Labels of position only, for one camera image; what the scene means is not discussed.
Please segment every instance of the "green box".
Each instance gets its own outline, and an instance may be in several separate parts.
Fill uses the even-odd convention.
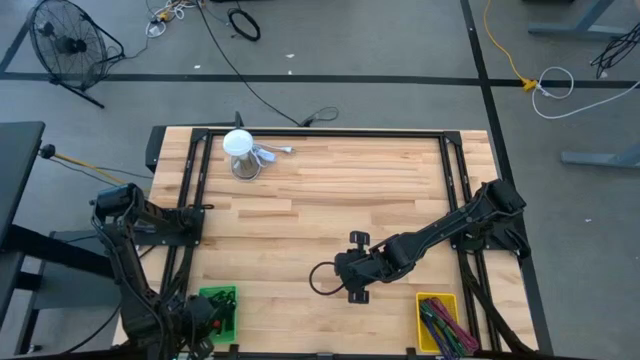
[[[213,286],[213,287],[204,287],[200,288],[200,295],[205,297],[212,297],[219,292],[230,292],[233,291],[234,298],[233,300],[236,302],[236,308],[233,311],[233,331],[224,331],[220,332],[218,335],[214,335],[213,333],[209,335],[209,339],[213,342],[214,345],[217,344],[232,344],[236,341],[236,334],[238,330],[238,292],[236,291],[235,285],[227,285],[227,286]]]

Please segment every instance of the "wooden table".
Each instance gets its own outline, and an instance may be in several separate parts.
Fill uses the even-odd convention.
[[[191,130],[166,130],[150,194],[160,206],[176,206]],[[461,131],[461,136],[475,191],[496,178],[491,147],[485,131]],[[460,323],[467,326],[457,255],[448,242],[430,249],[406,277],[368,286],[368,305],[349,304],[346,291],[319,296],[308,284],[314,265],[353,247],[348,242],[352,230],[369,232],[374,244],[447,213],[438,141],[303,136],[256,141],[293,146],[295,153],[278,153],[277,162],[257,180],[238,182],[229,172],[222,137],[214,139],[203,203],[215,209],[206,212],[189,281],[191,293],[205,286],[238,287],[241,352],[405,354],[407,347],[418,349],[416,292],[454,293]],[[462,204],[459,182],[456,189]],[[165,257],[166,248],[159,247],[143,260],[156,289]],[[499,250],[485,251],[485,258],[496,307],[524,343],[536,348],[517,259]],[[325,291],[340,284],[330,267],[316,272],[314,280]],[[484,312],[476,306],[488,349]],[[114,343],[124,339],[119,328]]]

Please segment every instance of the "yellow bin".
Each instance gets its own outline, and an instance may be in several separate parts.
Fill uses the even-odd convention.
[[[442,301],[444,307],[447,308],[449,314],[456,323],[458,323],[458,305],[456,302],[456,296],[454,294],[440,294],[440,293],[417,293],[416,294],[416,318],[418,325],[418,343],[420,344],[420,351],[429,353],[440,353],[438,344],[424,326],[422,320],[420,320],[420,302],[424,299],[436,297]]]

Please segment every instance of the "wooden tabletop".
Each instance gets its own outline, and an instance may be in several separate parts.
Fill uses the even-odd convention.
[[[157,205],[177,204],[190,134],[189,127],[167,128],[150,194]],[[494,159],[485,131],[461,135],[475,191],[496,178]],[[215,209],[207,210],[189,281],[191,293],[206,286],[238,287],[241,352],[404,354],[407,347],[418,348],[416,292],[454,293],[460,323],[467,327],[457,255],[448,242],[431,248],[404,278],[368,286],[368,305],[349,304],[345,290],[319,296],[308,284],[314,265],[352,247],[352,230],[370,233],[374,244],[447,213],[437,140],[291,136],[256,142],[292,146],[295,152],[278,153],[258,179],[239,182],[230,174],[222,137],[214,139],[203,203]],[[196,169],[201,147],[197,154]],[[456,188],[461,199],[459,183]],[[165,257],[166,248],[157,248],[143,260],[156,289]],[[523,342],[536,348],[517,259],[498,250],[485,251],[485,257],[496,307]],[[314,283],[324,291],[340,285],[330,267],[317,271]],[[488,348],[484,312],[477,309]],[[119,328],[114,343],[125,339]]]

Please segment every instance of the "concrete floor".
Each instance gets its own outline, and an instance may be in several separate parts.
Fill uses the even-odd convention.
[[[32,3],[4,1],[0,48],[11,44]],[[76,3],[120,39],[128,54],[144,46],[142,0]],[[470,3],[489,77],[515,78],[482,29],[486,2]],[[595,69],[589,61],[604,43],[533,37],[526,31],[528,21],[573,21],[588,3],[494,0],[490,24],[512,51],[523,75],[537,77],[546,67],[559,65],[576,79],[593,80]],[[276,0],[242,5],[262,28],[263,38],[257,43],[231,38],[231,29],[209,19],[225,52],[245,74],[477,77],[457,1]],[[229,7],[208,6],[219,16]],[[601,24],[630,28],[639,20],[633,1],[619,0]],[[295,56],[289,59],[287,54]],[[609,70],[608,80],[638,79],[639,56],[636,51]],[[43,72],[28,37],[8,71]],[[165,35],[149,42],[148,51],[122,62],[114,73],[232,72],[208,38],[200,15],[188,10],[183,21],[172,22]],[[317,126],[489,129],[482,94],[475,86],[258,83],[253,87],[298,119],[323,106],[340,109],[336,121]],[[640,358],[640,348],[634,346],[640,330],[640,310],[635,306],[640,303],[640,251],[634,246],[640,174],[559,161],[562,150],[615,152],[637,142],[640,92],[567,120],[547,121],[533,112],[530,95],[522,90],[492,90],[515,181],[529,204],[525,220],[556,354]],[[546,113],[562,113],[619,91],[577,89],[566,101],[540,99],[539,106]],[[46,82],[0,81],[0,121],[44,121],[43,141],[54,143],[59,152],[136,172],[147,171],[144,148],[153,125],[230,121],[236,110],[248,125],[288,125],[240,83],[105,81],[89,92],[107,108],[100,110]],[[149,185],[149,181],[137,182]],[[38,160],[16,222],[42,233],[88,229],[87,201],[103,188],[95,180]],[[17,293],[12,306],[24,306],[27,299],[27,293]],[[65,350],[83,338],[85,329],[98,327],[111,311],[108,307],[50,311],[38,323],[34,342],[47,352]],[[7,320],[0,344],[10,341],[19,322],[19,317]],[[107,347],[112,332],[113,325],[85,349]],[[8,356],[8,349],[0,346],[0,356]]]

